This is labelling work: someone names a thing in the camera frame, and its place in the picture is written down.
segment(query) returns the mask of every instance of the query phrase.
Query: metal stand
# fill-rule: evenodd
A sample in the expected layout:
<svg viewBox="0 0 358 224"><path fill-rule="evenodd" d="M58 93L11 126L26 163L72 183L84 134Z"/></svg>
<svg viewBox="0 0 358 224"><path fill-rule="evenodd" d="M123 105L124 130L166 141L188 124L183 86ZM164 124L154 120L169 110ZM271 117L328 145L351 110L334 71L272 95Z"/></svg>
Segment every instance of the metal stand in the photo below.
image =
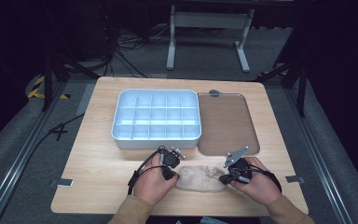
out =
<svg viewBox="0 0 358 224"><path fill-rule="evenodd" d="M255 80L251 80L251 82L260 82L264 81L279 75L280 73L287 70L286 76L281 81L281 85L285 89L292 89L295 85L296 81L298 82L298 93L297 93L297 109L302 118L304 115L304 98L305 98L305 90L307 84L307 76L308 76L308 65L306 60L298 60L295 62L286 63L281 65L280 67L275 68L274 70L268 73L261 73L259 77Z"/></svg>
<svg viewBox="0 0 358 224"><path fill-rule="evenodd" d="M225 13L202 13L202 12L176 12L175 6L171 7L170 22L170 46L168 49L167 69L173 70L175 59L175 28L176 27L202 27L202 28L223 28L223 29L242 29L240 41L235 42L238 57L241 62L242 71L249 73L250 68L246 60L243 46L246 36L251 26L254 9L250 9L248 14L225 14Z"/></svg>
<svg viewBox="0 0 358 224"><path fill-rule="evenodd" d="M79 63L73 62L58 53L51 53L45 61L45 104L43 105L42 111L46 111L52 101L52 73L59 82L68 81L69 74L64 66L66 63L93 79L100 77Z"/></svg>

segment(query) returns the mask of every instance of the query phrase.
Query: metal rail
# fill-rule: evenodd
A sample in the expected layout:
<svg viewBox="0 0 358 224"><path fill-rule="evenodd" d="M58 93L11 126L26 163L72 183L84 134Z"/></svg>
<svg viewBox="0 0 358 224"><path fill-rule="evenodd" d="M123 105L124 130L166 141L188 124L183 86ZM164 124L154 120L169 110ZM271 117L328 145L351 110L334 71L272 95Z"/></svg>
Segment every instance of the metal rail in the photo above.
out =
<svg viewBox="0 0 358 224"><path fill-rule="evenodd" d="M348 213L348 210L344 202L342 201L341 196L339 195L339 191L337 189L336 183L324 162L324 159L321 155L321 152L317 144L315 143L315 140L312 137L308 123L306 122L305 119L301 118L301 116L298 113L296 107L295 94L290 89L285 89L284 93L288 98L292 109L296 113L296 119L303 133L305 134L305 137L308 142L308 150L310 153L310 158L313 164L315 165L319 177L321 178L322 184L324 185L324 190L326 191L327 197L329 198L330 203L333 206L333 210L336 213L339 223L353 223L351 220L351 216Z"/></svg>
<svg viewBox="0 0 358 224"><path fill-rule="evenodd" d="M28 160L30 160L32 155L34 154L34 147L37 144L37 140L39 138L40 132L44 127L55 103L59 100L60 96L62 95L65 86L66 83L64 82L59 82L56 84L56 89L53 93L53 101L51 105L48 107L48 109L45 112L42 112L38 117L19 155L17 156L16 160L13 162L12 166L8 170L5 179L3 180L0 186L0 218L3 215L5 208L7 207L11 199L11 196L13 195L20 181L21 175L26 168L26 164L28 163Z"/></svg>

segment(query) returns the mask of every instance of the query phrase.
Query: wooden board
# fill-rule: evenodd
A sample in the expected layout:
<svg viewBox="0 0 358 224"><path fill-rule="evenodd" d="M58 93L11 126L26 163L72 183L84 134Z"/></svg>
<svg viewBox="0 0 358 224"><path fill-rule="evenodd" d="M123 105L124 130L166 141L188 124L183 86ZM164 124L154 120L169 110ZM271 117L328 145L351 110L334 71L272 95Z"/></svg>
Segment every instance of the wooden board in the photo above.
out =
<svg viewBox="0 0 358 224"><path fill-rule="evenodd" d="M246 95L260 145L260 159L281 181L283 194L305 213L308 207L298 183L287 183L295 175L264 86L253 82L205 81L101 77L89 102L62 178L74 179L71 188L57 188L51 204L56 213L114 214L127 196L128 181L135 169L154 150L120 149L111 135L113 118L121 91L134 88L188 89L195 92L219 90ZM203 156L183 149L182 165L223 167L225 157ZM215 193L171 190L152 212L163 216L268 216L266 208L232 187Z"/></svg>

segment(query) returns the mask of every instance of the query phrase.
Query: tan sleeve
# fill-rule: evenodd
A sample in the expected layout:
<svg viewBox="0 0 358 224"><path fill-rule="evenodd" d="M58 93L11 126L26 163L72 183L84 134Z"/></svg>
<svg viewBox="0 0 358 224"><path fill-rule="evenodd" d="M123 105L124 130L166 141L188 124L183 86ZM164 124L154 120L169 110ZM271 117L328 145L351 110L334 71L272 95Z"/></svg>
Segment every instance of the tan sleeve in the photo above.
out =
<svg viewBox="0 0 358 224"><path fill-rule="evenodd" d="M307 214L296 208L286 196L281 196L272 203L267 204L269 215L275 223L315 223Z"/></svg>
<svg viewBox="0 0 358 224"><path fill-rule="evenodd" d="M149 203L128 195L108 224L145 224L152 209Z"/></svg>

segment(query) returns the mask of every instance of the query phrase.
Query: white plastic tray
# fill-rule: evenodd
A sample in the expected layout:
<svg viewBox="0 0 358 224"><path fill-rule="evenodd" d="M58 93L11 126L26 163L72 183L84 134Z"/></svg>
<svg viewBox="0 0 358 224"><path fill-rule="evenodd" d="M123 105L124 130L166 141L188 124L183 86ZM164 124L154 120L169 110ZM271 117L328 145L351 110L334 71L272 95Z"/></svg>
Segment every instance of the white plastic tray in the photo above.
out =
<svg viewBox="0 0 358 224"><path fill-rule="evenodd" d="M118 97L112 136L120 148L193 148L200 135L194 91L129 89Z"/></svg>

